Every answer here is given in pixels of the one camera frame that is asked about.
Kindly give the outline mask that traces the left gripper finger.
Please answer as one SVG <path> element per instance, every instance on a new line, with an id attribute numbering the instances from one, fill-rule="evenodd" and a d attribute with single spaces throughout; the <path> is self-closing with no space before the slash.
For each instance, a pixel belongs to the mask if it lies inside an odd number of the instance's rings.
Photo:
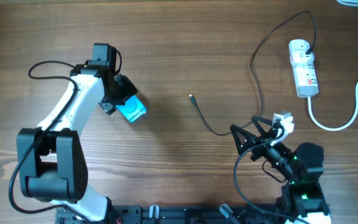
<path id="1" fill-rule="evenodd" d="M 116 111 L 116 105 L 110 102 L 100 102 L 99 105 L 108 116 L 112 115 Z"/>
<path id="2" fill-rule="evenodd" d="M 138 93 L 138 89 L 126 75 L 118 74 L 116 81 L 119 85 L 119 105 L 124 105 L 129 98 Z"/>

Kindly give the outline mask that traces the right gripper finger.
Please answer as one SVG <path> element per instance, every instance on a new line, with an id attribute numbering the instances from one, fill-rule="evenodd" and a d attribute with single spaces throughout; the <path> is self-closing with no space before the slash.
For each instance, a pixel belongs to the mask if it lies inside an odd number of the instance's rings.
<path id="1" fill-rule="evenodd" d="M 257 136 L 245 129 L 232 124 L 230 130 L 236 144 L 238 155 L 243 154 L 246 150 L 257 144 Z"/>
<path id="2" fill-rule="evenodd" d="M 257 128 L 261 137 L 275 137 L 275 130 L 273 129 L 273 121 L 269 119 L 262 118 L 260 116 L 253 116 L 251 118 L 253 124 Z M 266 124 L 270 127 L 268 131 L 266 131 L 260 124 Z"/>

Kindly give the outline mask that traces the teal Galaxy smartphone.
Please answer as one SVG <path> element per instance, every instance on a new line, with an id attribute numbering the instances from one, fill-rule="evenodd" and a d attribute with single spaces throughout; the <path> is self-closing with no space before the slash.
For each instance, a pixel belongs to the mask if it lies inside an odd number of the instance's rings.
<path id="1" fill-rule="evenodd" d="M 124 105 L 117 105 L 116 108 L 130 123 L 147 112 L 147 108 L 135 95 L 130 97 Z"/>

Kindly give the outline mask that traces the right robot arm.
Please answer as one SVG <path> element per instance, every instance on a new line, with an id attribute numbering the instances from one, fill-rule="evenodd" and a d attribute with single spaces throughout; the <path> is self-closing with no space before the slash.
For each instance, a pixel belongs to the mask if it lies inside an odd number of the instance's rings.
<path id="1" fill-rule="evenodd" d="M 294 130 L 293 116 L 282 111 L 271 120 L 253 116 L 258 136 L 232 124 L 231 133 L 239 158 L 247 153 L 251 160 L 264 158 L 282 176 L 281 196 L 273 204 L 254 204 L 230 208 L 222 204 L 219 211 L 233 223 L 331 223 L 319 178 L 323 174 L 324 151 L 311 142 L 292 151 L 282 141 Z"/>

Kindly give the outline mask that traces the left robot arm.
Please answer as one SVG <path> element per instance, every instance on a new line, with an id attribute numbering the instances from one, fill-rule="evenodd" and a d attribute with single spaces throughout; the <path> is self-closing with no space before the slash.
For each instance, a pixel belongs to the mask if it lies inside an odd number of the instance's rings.
<path id="1" fill-rule="evenodd" d="M 53 111 L 17 135 L 18 163 L 9 182 L 14 209 L 35 214 L 62 208 L 82 223 L 114 223 L 110 199 L 88 185 L 80 136 L 93 110 L 108 115 L 137 88 L 121 75 L 122 56 L 112 45 L 93 45 L 92 58 L 71 68 L 69 85 Z"/>

